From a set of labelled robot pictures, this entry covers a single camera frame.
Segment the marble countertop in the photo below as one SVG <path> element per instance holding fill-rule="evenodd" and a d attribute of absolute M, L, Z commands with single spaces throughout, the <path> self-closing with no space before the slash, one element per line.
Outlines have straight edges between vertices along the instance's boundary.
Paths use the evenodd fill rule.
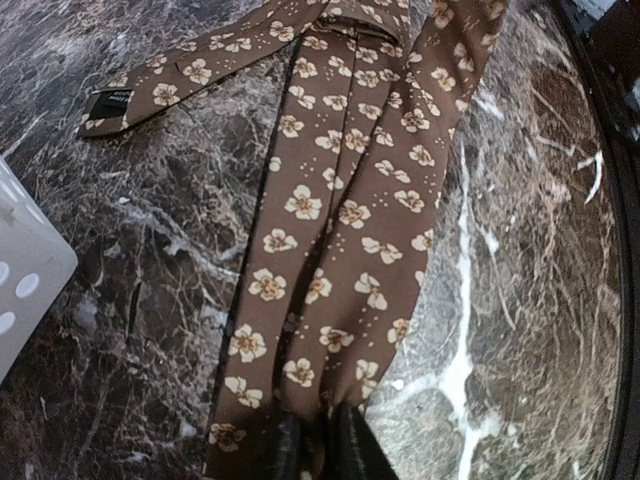
<path fill-rule="evenodd" d="M 123 135 L 74 127 L 93 87 L 255 6 L 233 3 L 0 5 L 0 152 L 80 258 L 0 387 L 0 478 L 198 478 L 291 51 Z M 595 478 L 620 323 L 598 152 L 557 22 L 512 9 L 368 412 L 402 479 Z"/>

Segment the garment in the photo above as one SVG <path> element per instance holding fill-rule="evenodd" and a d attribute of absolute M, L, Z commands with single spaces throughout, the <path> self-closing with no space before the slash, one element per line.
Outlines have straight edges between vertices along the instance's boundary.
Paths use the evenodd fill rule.
<path fill-rule="evenodd" d="M 505 4 L 436 0 L 413 44 L 409 7 L 267 1 L 91 95 L 84 137 L 298 45 L 231 312 L 206 477 L 251 478 L 282 408 L 308 426 L 305 469 L 321 478 L 335 407 L 366 404 L 407 332 L 451 139 Z"/>

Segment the white object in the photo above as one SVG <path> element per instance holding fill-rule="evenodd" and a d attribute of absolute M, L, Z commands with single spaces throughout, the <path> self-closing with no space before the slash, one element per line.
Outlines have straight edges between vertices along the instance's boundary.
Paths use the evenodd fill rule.
<path fill-rule="evenodd" d="M 0 382 L 77 265 L 0 156 Z"/>

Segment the marble table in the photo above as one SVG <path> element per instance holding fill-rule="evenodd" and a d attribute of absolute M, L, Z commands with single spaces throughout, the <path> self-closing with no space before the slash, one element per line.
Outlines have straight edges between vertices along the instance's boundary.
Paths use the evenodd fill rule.
<path fill-rule="evenodd" d="M 0 3 L 0 152 L 80 258 L 0 387 L 0 478 L 198 478 L 291 51 L 123 135 L 74 128 L 93 87 L 255 3 Z M 596 477 L 620 314 L 586 95 L 553 15 L 512 9 L 368 412 L 402 479 Z"/>

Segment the necktie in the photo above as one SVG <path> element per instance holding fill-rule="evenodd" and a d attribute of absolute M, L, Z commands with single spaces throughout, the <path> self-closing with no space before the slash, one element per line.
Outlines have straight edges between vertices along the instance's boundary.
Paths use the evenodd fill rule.
<path fill-rule="evenodd" d="M 329 478 L 336 409 L 366 404 L 407 332 L 453 132 L 505 5 L 436 0 L 413 45 L 408 8 L 272 0 L 91 94 L 83 137 L 130 128 L 296 44 L 230 312 L 205 477 L 253 478 L 286 411 L 304 423 L 305 474 Z"/>

